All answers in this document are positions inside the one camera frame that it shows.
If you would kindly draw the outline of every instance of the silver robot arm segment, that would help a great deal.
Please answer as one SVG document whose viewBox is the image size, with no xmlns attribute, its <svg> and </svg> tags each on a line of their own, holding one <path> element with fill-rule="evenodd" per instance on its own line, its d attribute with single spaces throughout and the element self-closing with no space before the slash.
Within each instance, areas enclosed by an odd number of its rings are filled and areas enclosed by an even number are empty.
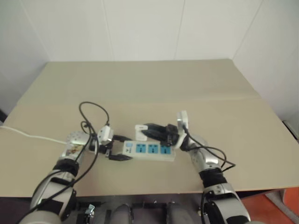
<svg viewBox="0 0 299 224">
<path fill-rule="evenodd" d="M 83 132 L 72 132 L 68 136 L 66 148 L 53 170 L 35 189 L 30 209 L 59 192 L 75 179 L 84 156 L 82 148 L 84 145 L 88 148 L 89 140 L 89 135 Z M 73 187 L 69 187 L 52 200 L 29 213 L 20 223 L 31 224 L 40 221 L 40 223 L 58 224 L 69 216 L 75 206 L 76 191 Z"/>
<path fill-rule="evenodd" d="M 201 205 L 203 223 L 205 223 L 203 212 L 207 213 L 210 224 L 245 224 L 250 222 L 249 213 L 233 187 L 223 176 L 219 159 L 204 148 L 196 149 L 200 145 L 189 138 L 184 128 L 188 129 L 186 111 L 178 113 L 180 137 L 175 147 L 188 151 L 192 163 L 203 181 L 204 192 Z M 207 146 L 202 138 L 194 138 L 202 145 Z"/>
</svg>

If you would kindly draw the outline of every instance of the power strip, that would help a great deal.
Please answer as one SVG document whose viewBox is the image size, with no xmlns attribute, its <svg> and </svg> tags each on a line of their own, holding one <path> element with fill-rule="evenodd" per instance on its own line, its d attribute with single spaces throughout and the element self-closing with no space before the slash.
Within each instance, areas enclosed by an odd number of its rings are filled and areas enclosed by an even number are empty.
<svg viewBox="0 0 299 224">
<path fill-rule="evenodd" d="M 141 160 L 174 161 L 176 154 L 171 147 L 157 141 L 125 141 L 122 154 Z"/>
</svg>

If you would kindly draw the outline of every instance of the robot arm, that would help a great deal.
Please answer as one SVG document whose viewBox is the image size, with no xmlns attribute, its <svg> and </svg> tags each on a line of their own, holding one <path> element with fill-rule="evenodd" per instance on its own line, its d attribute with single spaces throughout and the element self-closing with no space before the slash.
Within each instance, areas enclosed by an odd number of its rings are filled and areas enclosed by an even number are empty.
<svg viewBox="0 0 299 224">
<path fill-rule="evenodd" d="M 204 213 L 208 215 L 210 224 L 252 223 L 239 196 L 223 176 L 219 157 L 205 149 L 207 143 L 204 139 L 190 136 L 186 111 L 179 112 L 177 118 L 177 130 L 174 130 L 173 125 L 162 127 L 150 124 L 148 130 L 142 132 L 161 141 L 161 144 L 173 145 L 173 148 L 189 153 L 204 185 L 201 201 L 202 223 L 206 223 Z"/>
<path fill-rule="evenodd" d="M 21 224 L 49 223 L 64 221 L 76 206 L 76 191 L 73 181 L 78 174 L 84 156 L 84 149 L 89 147 L 91 137 L 83 132 L 72 132 L 67 138 L 64 152 L 59 157 L 53 170 L 35 189 L 30 209 L 38 207 L 26 215 Z M 57 192 L 71 185 L 56 197 L 48 200 Z"/>
</svg>

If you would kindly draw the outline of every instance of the black cable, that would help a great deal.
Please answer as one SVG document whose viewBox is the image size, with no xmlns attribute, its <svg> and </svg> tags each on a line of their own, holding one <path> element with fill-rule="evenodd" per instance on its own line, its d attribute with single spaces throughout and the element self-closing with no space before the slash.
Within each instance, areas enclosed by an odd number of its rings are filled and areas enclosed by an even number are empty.
<svg viewBox="0 0 299 224">
<path fill-rule="evenodd" d="M 205 198 L 206 198 L 206 194 L 202 192 L 201 201 L 200 201 L 200 218 L 202 224 L 206 224 L 205 213 L 204 213 Z"/>
<path fill-rule="evenodd" d="M 223 163 L 221 165 L 221 168 L 224 167 L 224 165 L 225 165 L 226 162 L 228 162 L 226 154 L 221 149 L 218 149 L 218 148 L 215 148 L 215 147 L 210 147 L 210 146 L 204 146 L 204 147 L 202 147 L 202 146 L 199 146 L 199 147 L 190 148 L 190 150 L 201 149 L 201 148 L 204 148 L 204 149 L 205 148 L 209 148 L 209 149 L 213 149 L 213 150 L 221 152 L 222 155 L 223 155 L 223 157 L 224 157 L 224 161 L 223 161 Z"/>
<path fill-rule="evenodd" d="M 113 135 L 113 140 L 115 141 L 120 141 L 120 142 L 124 142 L 124 141 L 132 141 L 132 139 L 126 137 L 126 136 L 122 136 L 122 135 Z"/>
<path fill-rule="evenodd" d="M 87 145 L 88 145 L 88 143 L 91 141 L 91 139 L 92 139 L 92 131 L 91 131 L 91 128 L 90 128 L 90 126 L 87 126 L 88 127 L 88 130 L 89 130 L 89 133 L 87 133 L 87 132 L 85 132 L 86 134 L 89 134 L 89 138 L 88 138 L 88 140 L 87 140 L 87 142 L 86 142 L 86 144 L 82 147 L 82 149 L 81 149 L 81 151 L 79 152 L 79 154 L 78 154 L 78 156 L 76 157 L 76 159 L 75 159 L 75 162 L 77 162 L 77 160 L 79 159 L 79 157 L 80 157 L 80 155 L 84 152 L 84 150 L 86 149 L 86 147 L 87 147 Z"/>
<path fill-rule="evenodd" d="M 194 138 L 190 135 L 190 133 L 189 133 L 188 129 L 186 128 L 186 126 L 183 126 L 183 129 L 184 129 L 185 133 L 187 134 L 187 136 L 188 136 L 190 139 L 192 139 L 193 141 L 195 141 L 197 144 L 200 145 L 200 147 L 196 147 L 196 148 L 204 148 L 204 149 L 207 150 L 210 154 L 212 154 L 213 156 L 215 156 L 215 157 L 217 157 L 218 159 L 222 160 L 222 161 L 223 161 L 223 164 L 221 165 L 221 167 L 223 167 L 223 166 L 225 165 L 225 163 L 228 163 L 228 164 L 231 165 L 230 167 L 224 169 L 223 172 L 226 171 L 226 170 L 228 170 L 228 169 L 230 169 L 230 168 L 232 168 L 232 167 L 235 167 L 235 164 L 234 164 L 234 163 L 232 163 L 232 162 L 230 162 L 230 161 L 227 161 L 226 154 L 225 154 L 221 149 L 214 148 L 214 147 L 204 146 L 203 144 L 201 144 L 200 142 L 198 142 L 196 139 L 194 139 Z M 217 154 L 213 153 L 209 148 L 221 152 L 221 153 L 223 154 L 223 156 L 224 156 L 224 159 L 221 158 L 220 156 L 218 156 Z"/>
<path fill-rule="evenodd" d="M 105 112 L 105 114 L 107 115 L 107 121 L 106 121 L 106 124 L 105 124 L 105 125 L 108 125 L 108 126 L 109 126 L 110 118 L 109 118 L 109 114 L 108 114 L 108 112 L 105 110 L 105 108 L 102 107 L 102 106 L 100 106 L 100 105 L 98 105 L 98 104 L 96 104 L 96 103 L 90 102 L 90 101 L 84 101 L 84 102 L 82 102 L 82 103 L 79 104 L 79 111 L 80 111 L 80 114 L 82 115 L 82 117 L 84 118 L 84 120 L 85 120 L 85 122 L 86 122 L 86 125 L 90 125 L 90 122 L 89 122 L 89 120 L 86 118 L 86 116 L 85 116 L 85 115 L 83 114 L 83 112 L 82 112 L 81 107 L 82 107 L 83 104 L 92 104 L 92 105 L 94 105 L 94 106 L 97 106 L 97 107 L 101 108 L 101 109 Z"/>
<path fill-rule="evenodd" d="M 85 131 L 85 129 L 84 129 L 85 127 L 87 127 L 86 121 L 81 121 L 80 126 L 81 126 L 82 131 L 83 131 L 84 133 L 88 134 L 88 133 Z"/>
</svg>

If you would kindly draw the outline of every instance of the table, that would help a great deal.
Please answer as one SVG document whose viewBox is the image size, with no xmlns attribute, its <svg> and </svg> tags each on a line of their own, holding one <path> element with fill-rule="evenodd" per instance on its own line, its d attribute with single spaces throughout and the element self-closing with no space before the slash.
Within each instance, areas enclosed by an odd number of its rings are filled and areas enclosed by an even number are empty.
<svg viewBox="0 0 299 224">
<path fill-rule="evenodd" d="M 187 110 L 190 132 L 224 150 L 237 164 L 225 172 L 236 191 L 299 186 L 297 142 L 231 60 L 50 62 L 5 125 L 65 140 L 80 130 L 78 105 L 85 100 L 105 107 L 115 134 L 131 138 L 135 124 L 176 124 L 176 113 Z M 104 113 L 92 106 L 84 110 L 99 130 Z M 0 148 L 0 196 L 28 197 L 64 145 L 0 129 Z M 77 195 L 202 192 L 189 155 L 176 153 L 174 162 L 118 162 L 101 155 L 75 185 Z M 92 158 L 85 154 L 79 173 Z"/>
</svg>

